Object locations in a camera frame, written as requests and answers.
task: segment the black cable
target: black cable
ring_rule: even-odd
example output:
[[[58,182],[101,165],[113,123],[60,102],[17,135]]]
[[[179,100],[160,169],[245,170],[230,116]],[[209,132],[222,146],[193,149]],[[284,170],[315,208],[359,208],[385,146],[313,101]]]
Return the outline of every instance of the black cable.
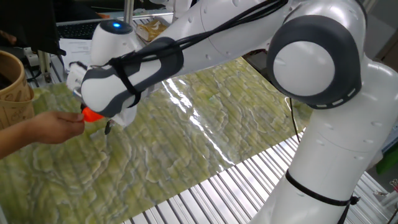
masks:
[[[293,103],[292,103],[292,99],[291,98],[289,98],[289,102],[290,102],[290,114],[292,115],[292,122],[293,122],[294,131],[296,133],[296,137],[297,137],[298,143],[300,143],[300,138],[299,138],[299,134],[297,132],[296,122],[294,121]]]
[[[270,0],[262,2],[248,9],[247,11],[244,11],[243,13],[235,16],[234,18],[230,19],[229,21],[225,22],[224,24],[218,26],[213,30],[182,38],[175,41],[173,44],[159,47],[158,49],[148,50],[145,52],[130,52],[126,55],[123,55],[122,57],[120,57],[121,63],[123,65],[128,65],[131,63],[149,62],[170,56],[181,50],[185,50],[186,48],[191,47],[216,33],[266,17],[286,4],[287,0]]]
[[[37,77],[39,77],[42,74],[42,71],[37,72],[36,75],[34,75],[32,78],[27,78],[27,82],[32,82],[33,80],[35,80]]]
[[[394,214],[392,215],[392,217],[390,218],[390,220],[387,222],[387,224],[390,224],[392,222],[392,220],[394,219],[394,217],[397,215],[398,213],[398,208],[395,210]]]

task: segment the metal grating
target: metal grating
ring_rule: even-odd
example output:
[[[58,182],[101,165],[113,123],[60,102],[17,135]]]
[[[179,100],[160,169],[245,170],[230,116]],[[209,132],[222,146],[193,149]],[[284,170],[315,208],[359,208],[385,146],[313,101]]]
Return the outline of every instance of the metal grating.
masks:
[[[287,170],[297,146],[295,136],[287,139],[123,224],[249,223]],[[364,173],[354,190],[361,200],[350,206],[345,224],[387,223],[392,213],[377,203],[376,190],[384,191]]]

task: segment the monitor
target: monitor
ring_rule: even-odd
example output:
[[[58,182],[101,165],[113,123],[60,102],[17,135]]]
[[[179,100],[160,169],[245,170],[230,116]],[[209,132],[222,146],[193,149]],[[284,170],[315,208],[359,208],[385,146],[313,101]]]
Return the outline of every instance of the monitor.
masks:
[[[59,47],[52,0],[1,0],[0,30],[16,36],[33,51],[66,55]]]

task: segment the white paper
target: white paper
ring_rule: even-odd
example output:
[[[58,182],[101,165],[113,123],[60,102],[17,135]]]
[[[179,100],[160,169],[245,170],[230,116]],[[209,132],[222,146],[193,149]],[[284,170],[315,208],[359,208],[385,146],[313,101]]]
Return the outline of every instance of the white paper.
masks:
[[[90,65],[91,40],[60,39],[60,48],[67,52],[62,57],[66,71],[70,70],[71,62],[79,61]]]

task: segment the human hand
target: human hand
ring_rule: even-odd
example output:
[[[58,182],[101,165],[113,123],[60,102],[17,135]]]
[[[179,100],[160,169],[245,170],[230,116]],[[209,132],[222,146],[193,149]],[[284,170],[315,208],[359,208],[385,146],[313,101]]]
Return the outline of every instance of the human hand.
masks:
[[[3,36],[5,39],[7,39],[11,45],[15,45],[17,43],[17,37],[14,37],[13,35],[10,35],[1,30],[0,30],[0,35]]]
[[[28,127],[34,138],[33,142],[60,144],[83,134],[85,130],[83,117],[78,113],[45,112],[32,118]]]

